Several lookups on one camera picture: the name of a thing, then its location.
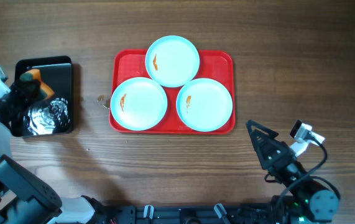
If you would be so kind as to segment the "orange green sponge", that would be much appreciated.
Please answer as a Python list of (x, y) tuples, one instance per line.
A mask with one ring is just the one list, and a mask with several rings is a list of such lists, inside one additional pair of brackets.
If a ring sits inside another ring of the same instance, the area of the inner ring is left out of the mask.
[(32, 92), (38, 100), (47, 100), (51, 98), (55, 92), (42, 80), (39, 69), (33, 68), (23, 73), (19, 80)]

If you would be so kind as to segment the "light blue plate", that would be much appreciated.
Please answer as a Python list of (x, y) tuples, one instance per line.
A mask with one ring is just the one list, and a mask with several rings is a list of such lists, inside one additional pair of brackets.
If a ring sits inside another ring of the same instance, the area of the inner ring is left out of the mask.
[(122, 82), (111, 95), (112, 117), (123, 128), (144, 131), (156, 126), (167, 111), (165, 90), (154, 80), (144, 77)]
[(233, 113), (233, 98), (220, 82), (197, 78), (178, 92), (176, 111), (181, 121), (199, 132), (211, 132), (224, 126)]
[(176, 88), (196, 76), (200, 56), (188, 39), (168, 35), (151, 44), (145, 54), (144, 64), (151, 79), (164, 87)]

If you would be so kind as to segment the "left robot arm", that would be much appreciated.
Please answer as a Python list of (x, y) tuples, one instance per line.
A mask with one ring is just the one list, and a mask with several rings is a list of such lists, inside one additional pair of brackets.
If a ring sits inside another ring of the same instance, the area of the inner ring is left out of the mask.
[(9, 123), (52, 96), (40, 80), (14, 82), (0, 94), (0, 223), (101, 223), (103, 206), (94, 198), (61, 198), (48, 184), (11, 157)]

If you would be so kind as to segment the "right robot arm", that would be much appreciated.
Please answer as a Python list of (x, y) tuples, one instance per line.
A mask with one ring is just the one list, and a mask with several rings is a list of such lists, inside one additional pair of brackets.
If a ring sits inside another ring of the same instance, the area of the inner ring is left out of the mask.
[[(277, 132), (248, 120), (246, 127), (260, 166), (267, 171), (264, 180), (285, 186), (280, 195), (269, 203), (241, 206), (246, 223), (329, 223), (338, 211), (341, 195), (338, 189), (314, 172), (327, 160), (323, 136), (313, 131), (309, 124), (297, 120), (290, 136), (294, 143), (278, 141)], [(310, 170), (298, 161), (309, 145), (323, 151), (322, 160)]]

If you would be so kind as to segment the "black water tray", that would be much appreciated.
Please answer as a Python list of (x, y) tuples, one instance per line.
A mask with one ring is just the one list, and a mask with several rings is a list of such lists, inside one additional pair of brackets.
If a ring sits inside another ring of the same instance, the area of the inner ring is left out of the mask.
[(40, 71), (42, 81), (55, 94), (35, 102), (22, 118), (11, 123), (15, 137), (44, 136), (69, 133), (73, 130), (73, 65), (68, 56), (24, 59), (17, 62), (15, 79), (31, 70)]

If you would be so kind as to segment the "red plastic tray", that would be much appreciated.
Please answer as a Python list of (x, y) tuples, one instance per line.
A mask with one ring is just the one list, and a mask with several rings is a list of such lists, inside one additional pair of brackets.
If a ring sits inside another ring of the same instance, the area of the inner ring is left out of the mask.
[[(113, 79), (111, 91), (124, 81), (135, 78), (148, 78), (149, 74), (145, 69), (146, 49), (124, 49), (120, 51), (114, 59)], [(234, 83), (234, 62), (227, 52), (221, 50), (200, 50), (200, 67), (196, 75), (197, 78), (210, 78), (220, 82), (229, 91), (232, 100), (235, 100)], [(200, 134), (186, 126), (178, 117), (176, 110), (176, 99), (179, 88), (164, 88), (168, 106), (162, 120), (142, 134)]]

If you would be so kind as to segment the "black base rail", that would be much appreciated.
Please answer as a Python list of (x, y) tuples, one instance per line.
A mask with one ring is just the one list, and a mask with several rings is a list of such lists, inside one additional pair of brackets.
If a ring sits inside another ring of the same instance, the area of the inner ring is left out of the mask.
[(176, 206), (143, 207), (123, 206), (106, 207), (108, 224), (287, 224), (287, 214), (277, 213), (269, 203), (249, 203), (240, 206), (224, 206), (219, 203), (213, 206)]

